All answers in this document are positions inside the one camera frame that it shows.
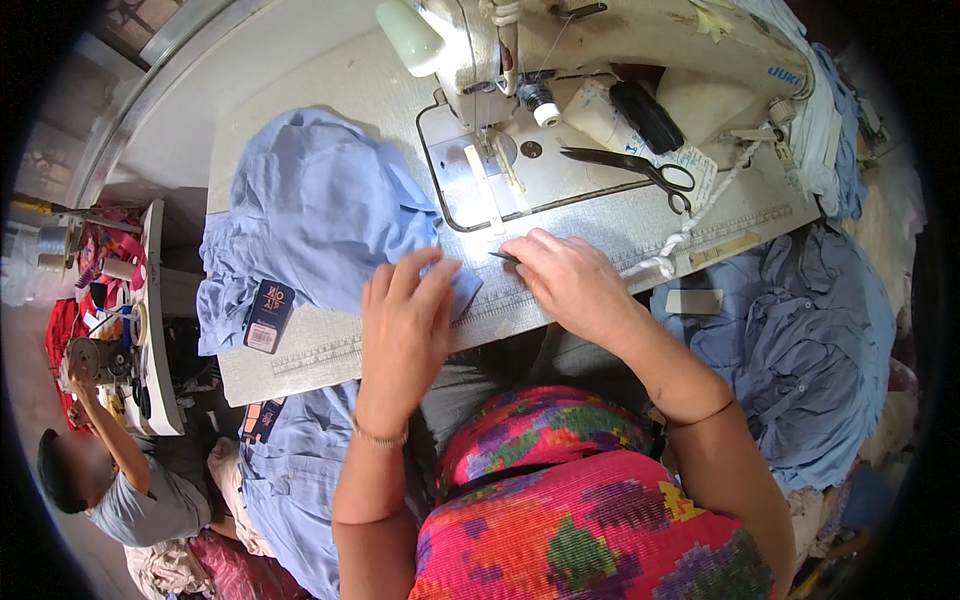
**black pen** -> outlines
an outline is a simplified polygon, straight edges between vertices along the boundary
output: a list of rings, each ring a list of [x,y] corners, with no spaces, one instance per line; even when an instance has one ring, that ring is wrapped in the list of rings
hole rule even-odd
[[[496,256],[497,258],[503,258],[507,262],[512,262],[515,265],[520,264],[520,259],[512,254],[507,254],[505,252],[487,252],[490,256]]]

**black cap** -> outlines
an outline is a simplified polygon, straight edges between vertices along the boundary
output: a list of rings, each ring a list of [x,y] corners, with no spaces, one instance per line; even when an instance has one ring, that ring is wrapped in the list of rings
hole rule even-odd
[[[78,498],[70,481],[70,472],[53,447],[58,437],[53,429],[47,429],[40,438],[40,446],[36,451],[36,470],[40,476],[40,486],[54,506],[68,515],[79,513],[86,508],[86,500]]]

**light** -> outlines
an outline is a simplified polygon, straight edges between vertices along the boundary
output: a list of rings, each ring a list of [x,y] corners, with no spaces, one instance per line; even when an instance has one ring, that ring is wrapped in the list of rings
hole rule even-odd
[[[376,8],[376,20],[411,75],[426,77],[437,72],[444,39],[413,7],[403,0],[387,0]]]

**juki logo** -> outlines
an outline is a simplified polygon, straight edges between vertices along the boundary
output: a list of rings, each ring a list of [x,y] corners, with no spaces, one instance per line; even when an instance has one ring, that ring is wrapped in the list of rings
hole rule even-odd
[[[769,75],[773,75],[774,77],[776,77],[781,81],[787,82],[788,84],[792,84],[792,85],[800,85],[800,82],[802,81],[799,77],[797,77],[790,71],[787,71],[783,67],[779,67],[779,66],[770,67],[769,69],[767,69],[767,73]]]

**light blue fabric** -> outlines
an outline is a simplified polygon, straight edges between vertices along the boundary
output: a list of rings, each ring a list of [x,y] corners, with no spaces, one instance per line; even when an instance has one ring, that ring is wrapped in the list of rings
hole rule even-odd
[[[867,199],[867,186],[856,166],[856,132],[860,127],[857,117],[863,112],[860,105],[853,98],[847,85],[840,79],[833,57],[827,46],[812,45],[820,66],[829,77],[830,91],[833,92],[833,105],[843,117],[840,126],[840,142],[837,144],[837,161],[835,169],[839,179],[839,210],[836,219],[851,218],[859,221],[863,214],[863,202]]]
[[[667,315],[671,289],[722,289],[717,316]],[[867,256],[812,224],[658,286],[651,313],[730,384],[786,490],[839,485],[886,398],[896,323]]]
[[[438,219],[393,145],[319,108],[281,114],[244,147],[229,211],[206,218],[199,354],[242,343],[262,279],[294,288],[295,305],[359,313],[376,266],[435,246]],[[481,284],[456,275],[453,318]]]
[[[288,396],[265,444],[240,444],[247,514],[283,568],[318,598],[340,597],[331,503],[358,385]]]

